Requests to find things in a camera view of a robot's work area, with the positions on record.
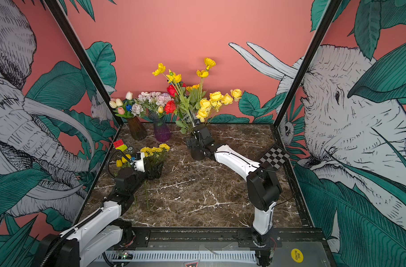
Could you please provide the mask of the black left frame post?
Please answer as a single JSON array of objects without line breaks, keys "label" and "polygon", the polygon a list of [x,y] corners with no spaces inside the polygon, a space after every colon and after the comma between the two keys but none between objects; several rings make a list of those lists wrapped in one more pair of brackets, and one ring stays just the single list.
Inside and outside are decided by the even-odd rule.
[{"label": "black left frame post", "polygon": [[72,25],[70,24],[69,20],[67,19],[67,15],[65,14],[63,8],[61,7],[58,1],[53,0],[45,0],[45,4],[47,5],[50,13],[53,15],[54,19],[56,20],[58,26],[64,33],[66,39],[68,40],[69,44],[71,45],[72,49],[74,50],[75,54],[77,55],[80,63],[83,65],[86,73],[89,75],[92,83],[100,93],[102,99],[105,102],[105,105],[109,107],[110,96],[105,89],[105,86],[94,66],[91,62],[86,50],[84,49],[80,39],[78,38],[75,30],[73,29]]}]

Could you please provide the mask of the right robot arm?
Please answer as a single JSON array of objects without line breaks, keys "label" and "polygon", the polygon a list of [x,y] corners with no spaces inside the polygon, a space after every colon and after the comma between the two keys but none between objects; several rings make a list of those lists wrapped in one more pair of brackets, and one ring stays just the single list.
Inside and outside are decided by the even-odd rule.
[{"label": "right robot arm", "polygon": [[193,159],[214,160],[227,166],[246,181],[247,194],[255,208],[251,238],[256,247],[266,247],[273,228],[274,208],[282,193],[274,168],[268,162],[261,164],[250,160],[229,145],[217,142],[203,124],[191,130],[187,147],[191,149]]}]

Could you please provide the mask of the black frame post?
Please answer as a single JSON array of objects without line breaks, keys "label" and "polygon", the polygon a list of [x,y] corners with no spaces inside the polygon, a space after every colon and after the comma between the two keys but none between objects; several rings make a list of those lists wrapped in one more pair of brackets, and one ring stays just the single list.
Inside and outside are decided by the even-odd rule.
[{"label": "black frame post", "polygon": [[293,80],[290,90],[288,91],[288,93],[285,97],[285,101],[274,122],[275,128],[278,128],[280,126],[280,123],[286,113],[286,110],[289,107],[289,105],[292,103],[293,97],[295,96],[296,91],[300,87],[300,83],[303,81],[304,75],[305,75],[306,71],[308,70],[309,65],[312,63],[314,56],[318,50],[318,47],[322,43],[323,38],[324,38],[328,28],[330,27],[337,10],[339,9],[339,7],[341,5],[341,2],[342,2],[341,0],[329,1],[328,5],[323,13],[322,19],[320,20],[319,25],[316,29],[316,32],[313,36],[313,39],[309,45],[309,48],[303,58],[302,64],[301,64],[300,68],[298,69],[298,73],[296,74],[296,77]]},{"label": "black frame post", "polygon": [[65,14],[63,8],[61,7],[58,1],[53,0],[45,0],[45,4],[47,5],[50,13],[53,15],[54,19],[56,20],[58,26],[64,33],[66,39],[68,40],[69,44],[71,45],[72,49],[74,50],[75,54],[77,55],[80,63],[83,65],[86,73],[89,75],[92,83],[100,93],[102,99],[105,102],[105,105],[109,107],[110,96],[105,89],[105,86],[94,66],[91,62],[86,50],[84,49],[80,39],[78,38],[75,30],[73,29],[72,25],[70,24],[69,20],[67,19],[67,15]]}]

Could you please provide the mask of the checkerboard calibration plate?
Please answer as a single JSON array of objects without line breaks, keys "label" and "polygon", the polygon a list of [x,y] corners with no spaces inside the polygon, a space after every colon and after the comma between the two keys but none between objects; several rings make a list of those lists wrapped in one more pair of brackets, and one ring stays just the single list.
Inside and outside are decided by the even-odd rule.
[{"label": "checkerboard calibration plate", "polygon": [[281,147],[273,145],[258,160],[259,163],[269,163],[274,170],[279,170],[290,158],[290,155]]}]

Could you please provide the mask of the black right frame post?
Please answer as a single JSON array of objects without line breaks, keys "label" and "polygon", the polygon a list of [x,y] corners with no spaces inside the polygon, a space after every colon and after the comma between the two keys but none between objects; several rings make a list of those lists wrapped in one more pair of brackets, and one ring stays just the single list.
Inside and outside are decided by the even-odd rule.
[{"label": "black right frame post", "polygon": [[289,107],[289,105],[292,103],[293,97],[295,96],[296,91],[300,87],[300,83],[303,81],[304,75],[305,75],[306,71],[308,70],[309,65],[312,63],[314,56],[318,50],[318,47],[322,43],[323,38],[324,38],[328,28],[330,27],[337,10],[339,9],[339,7],[341,5],[341,2],[342,2],[341,0],[329,1],[328,5],[323,13],[322,19],[320,20],[319,25],[316,29],[316,32],[313,36],[313,39],[309,45],[309,48],[303,58],[302,64],[301,64],[300,68],[298,69],[298,73],[296,74],[296,77],[293,80],[290,90],[288,91],[288,93],[285,97],[285,101],[274,122],[275,128],[278,128],[280,126],[280,123],[286,113],[286,110]]}]

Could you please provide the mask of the yellow rose bunch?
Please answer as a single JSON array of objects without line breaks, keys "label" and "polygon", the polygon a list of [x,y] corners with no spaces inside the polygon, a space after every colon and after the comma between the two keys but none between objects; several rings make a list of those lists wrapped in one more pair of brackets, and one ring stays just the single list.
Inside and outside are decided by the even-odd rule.
[{"label": "yellow rose bunch", "polygon": [[197,102],[196,117],[200,122],[205,122],[212,113],[218,113],[223,106],[238,102],[242,96],[243,92],[240,89],[231,90],[225,95],[219,91],[210,93],[209,99],[200,99]]}]

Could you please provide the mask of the yellow carnation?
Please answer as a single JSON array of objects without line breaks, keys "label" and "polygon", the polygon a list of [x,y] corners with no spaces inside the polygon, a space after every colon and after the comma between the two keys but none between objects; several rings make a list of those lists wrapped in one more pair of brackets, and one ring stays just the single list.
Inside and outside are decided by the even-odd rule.
[{"label": "yellow carnation", "polygon": [[144,153],[146,158],[154,155],[153,149],[149,147],[142,148],[140,152]]},{"label": "yellow carnation", "polygon": [[154,152],[154,153],[155,153],[155,152],[160,152],[160,151],[161,151],[161,148],[153,147],[151,151]]}]

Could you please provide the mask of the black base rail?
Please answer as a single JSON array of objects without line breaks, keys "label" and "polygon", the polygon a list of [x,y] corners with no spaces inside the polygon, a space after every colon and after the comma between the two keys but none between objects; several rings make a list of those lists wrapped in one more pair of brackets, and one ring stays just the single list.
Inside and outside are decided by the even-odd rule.
[{"label": "black base rail", "polygon": [[241,248],[281,248],[286,243],[320,243],[328,248],[326,238],[318,228],[272,228],[258,238],[252,228],[151,228],[122,227],[121,245],[128,248],[148,248],[150,242],[233,242]]}]

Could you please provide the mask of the yellow carnation stem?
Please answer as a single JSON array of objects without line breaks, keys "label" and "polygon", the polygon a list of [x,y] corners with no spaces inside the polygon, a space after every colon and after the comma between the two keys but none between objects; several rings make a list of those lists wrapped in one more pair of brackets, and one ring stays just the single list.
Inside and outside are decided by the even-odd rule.
[{"label": "yellow carnation stem", "polygon": [[160,144],[158,147],[159,161],[164,161],[167,153],[170,151],[170,146],[167,144]]}]

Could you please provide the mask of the yellow poppy spray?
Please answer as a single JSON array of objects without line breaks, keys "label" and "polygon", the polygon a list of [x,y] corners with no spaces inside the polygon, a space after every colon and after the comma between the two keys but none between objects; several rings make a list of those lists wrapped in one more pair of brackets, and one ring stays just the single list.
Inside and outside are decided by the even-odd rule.
[{"label": "yellow poppy spray", "polygon": [[169,70],[167,72],[166,70],[167,70],[166,66],[162,63],[159,63],[157,70],[152,72],[152,74],[154,75],[154,77],[163,76],[167,80],[168,86],[170,84],[173,84],[176,87],[177,92],[181,93],[179,85],[183,85],[183,87],[186,87],[185,84],[182,82],[182,75],[176,74],[175,72],[173,72],[171,70]]},{"label": "yellow poppy spray", "polygon": [[205,68],[203,70],[197,70],[197,76],[200,78],[200,83],[193,86],[186,86],[186,91],[192,93],[196,91],[197,98],[201,99],[203,97],[203,83],[205,78],[209,76],[210,70],[216,66],[216,61],[206,57],[204,59]]}]

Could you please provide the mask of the cream tulip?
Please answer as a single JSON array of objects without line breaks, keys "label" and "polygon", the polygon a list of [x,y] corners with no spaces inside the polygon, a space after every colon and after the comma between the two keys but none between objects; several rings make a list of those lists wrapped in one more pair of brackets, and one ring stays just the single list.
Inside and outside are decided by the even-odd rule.
[{"label": "cream tulip", "polygon": [[122,107],[123,106],[123,101],[121,99],[116,99],[116,105],[118,107]]}]

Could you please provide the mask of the yellow flower bouquet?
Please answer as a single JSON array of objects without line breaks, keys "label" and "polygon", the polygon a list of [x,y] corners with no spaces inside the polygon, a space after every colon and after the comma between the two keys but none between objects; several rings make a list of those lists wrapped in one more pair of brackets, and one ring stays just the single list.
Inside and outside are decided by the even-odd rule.
[{"label": "yellow flower bouquet", "polygon": [[202,89],[201,84],[185,87],[182,82],[173,82],[172,85],[175,89],[176,110],[174,114],[178,117],[176,125],[182,134],[189,134],[209,115],[210,104],[205,97],[206,91]]}]

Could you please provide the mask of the white tulip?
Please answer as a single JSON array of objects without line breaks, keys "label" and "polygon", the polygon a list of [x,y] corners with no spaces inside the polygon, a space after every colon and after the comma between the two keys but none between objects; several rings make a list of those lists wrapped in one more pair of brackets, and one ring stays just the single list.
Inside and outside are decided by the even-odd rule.
[{"label": "white tulip", "polygon": [[126,93],[126,100],[132,100],[133,99],[133,93],[131,93],[130,91],[128,91]]}]

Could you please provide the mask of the yellow round sticker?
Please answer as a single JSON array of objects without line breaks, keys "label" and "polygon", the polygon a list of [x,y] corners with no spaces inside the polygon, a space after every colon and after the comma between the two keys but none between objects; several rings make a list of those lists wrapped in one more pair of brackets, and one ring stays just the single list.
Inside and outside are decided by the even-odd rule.
[{"label": "yellow round sticker", "polygon": [[299,249],[292,249],[291,257],[296,263],[302,263],[304,260],[304,255]]}]

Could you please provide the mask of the brown ribbed glass vase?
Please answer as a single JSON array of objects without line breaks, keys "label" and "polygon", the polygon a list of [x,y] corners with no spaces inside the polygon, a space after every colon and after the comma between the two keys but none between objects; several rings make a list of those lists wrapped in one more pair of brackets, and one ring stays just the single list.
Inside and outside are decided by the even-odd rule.
[{"label": "brown ribbed glass vase", "polygon": [[138,117],[128,118],[127,123],[130,134],[135,140],[140,141],[147,137],[147,130]]}]

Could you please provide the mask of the white purple hydrangea bunch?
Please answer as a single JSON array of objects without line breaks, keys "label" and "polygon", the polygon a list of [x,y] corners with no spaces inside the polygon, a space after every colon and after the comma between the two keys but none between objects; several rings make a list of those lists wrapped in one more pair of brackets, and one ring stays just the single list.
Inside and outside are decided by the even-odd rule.
[{"label": "white purple hydrangea bunch", "polygon": [[167,92],[142,92],[132,105],[131,113],[143,117],[148,112],[152,119],[161,119],[165,116],[164,107],[168,100]]}]

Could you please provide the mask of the red yellow cube block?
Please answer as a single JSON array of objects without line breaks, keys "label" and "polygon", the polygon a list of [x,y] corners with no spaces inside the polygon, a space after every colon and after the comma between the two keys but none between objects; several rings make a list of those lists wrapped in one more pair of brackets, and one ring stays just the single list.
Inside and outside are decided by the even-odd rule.
[{"label": "red yellow cube block", "polygon": [[121,152],[126,152],[128,150],[128,146],[123,142],[123,140],[117,140],[113,143],[113,146],[116,150]]}]

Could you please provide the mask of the black vase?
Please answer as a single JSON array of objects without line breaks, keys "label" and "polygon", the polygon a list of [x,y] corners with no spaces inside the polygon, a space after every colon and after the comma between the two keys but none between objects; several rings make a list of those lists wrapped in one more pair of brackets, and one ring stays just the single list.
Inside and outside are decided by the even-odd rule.
[{"label": "black vase", "polygon": [[200,148],[192,148],[191,149],[191,157],[196,161],[202,161],[206,156],[202,149]]}]

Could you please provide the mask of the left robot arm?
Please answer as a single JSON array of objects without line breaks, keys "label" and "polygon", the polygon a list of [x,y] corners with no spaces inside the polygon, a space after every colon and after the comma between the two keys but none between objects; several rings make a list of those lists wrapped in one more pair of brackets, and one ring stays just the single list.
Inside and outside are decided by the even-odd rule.
[{"label": "left robot arm", "polygon": [[39,244],[31,263],[33,267],[87,267],[109,248],[128,248],[137,234],[120,217],[135,201],[135,192],[149,177],[149,152],[131,158],[129,168],[118,171],[114,188],[100,208],[85,219],[61,232],[50,234]]}]

